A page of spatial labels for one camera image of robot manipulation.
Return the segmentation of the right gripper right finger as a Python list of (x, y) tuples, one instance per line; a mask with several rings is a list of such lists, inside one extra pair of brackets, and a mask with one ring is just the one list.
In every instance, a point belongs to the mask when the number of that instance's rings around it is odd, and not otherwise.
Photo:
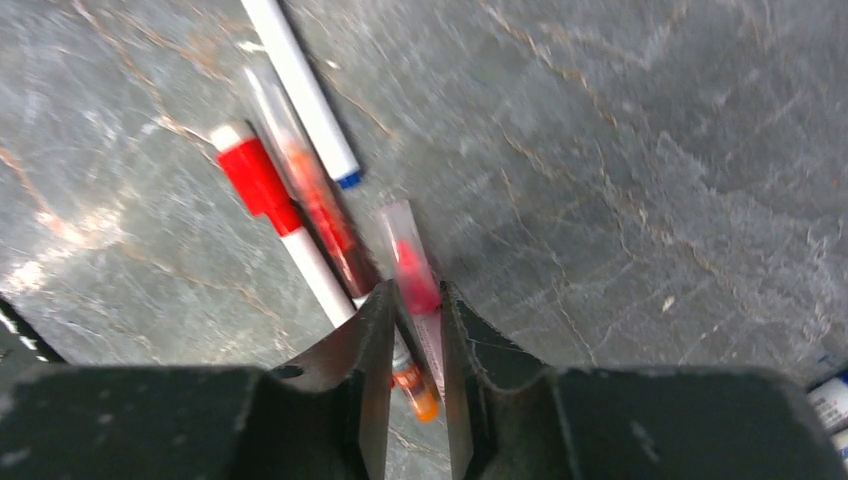
[(457, 479), (843, 479), (804, 391), (751, 367), (549, 365), (444, 282)]

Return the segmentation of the blue cap deli marker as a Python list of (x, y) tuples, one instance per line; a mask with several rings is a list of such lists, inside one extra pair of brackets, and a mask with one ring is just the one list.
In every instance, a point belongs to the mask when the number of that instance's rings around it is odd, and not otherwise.
[(838, 433), (847, 427), (847, 372), (810, 390), (807, 399), (827, 431)]

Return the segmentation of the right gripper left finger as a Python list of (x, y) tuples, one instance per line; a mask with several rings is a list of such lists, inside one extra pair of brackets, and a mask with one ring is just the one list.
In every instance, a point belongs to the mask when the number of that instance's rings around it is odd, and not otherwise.
[(393, 282), (300, 355), (256, 366), (39, 363), (1, 392), (5, 479), (380, 479)]

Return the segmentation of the red cap marker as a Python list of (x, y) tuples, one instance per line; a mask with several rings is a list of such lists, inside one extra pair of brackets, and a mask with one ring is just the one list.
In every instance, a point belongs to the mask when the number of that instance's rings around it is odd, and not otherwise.
[(211, 130), (217, 162), (248, 212), (265, 217), (279, 236), (331, 325), (343, 325), (355, 308), (319, 251), (252, 127), (244, 120)]

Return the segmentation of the clear cap red pen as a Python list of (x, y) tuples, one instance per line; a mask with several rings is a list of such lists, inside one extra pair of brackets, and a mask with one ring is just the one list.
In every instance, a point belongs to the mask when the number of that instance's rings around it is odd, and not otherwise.
[(437, 391), (444, 398), (441, 296), (411, 204), (407, 200), (392, 203), (380, 210), (379, 220), (403, 305), (415, 327)]

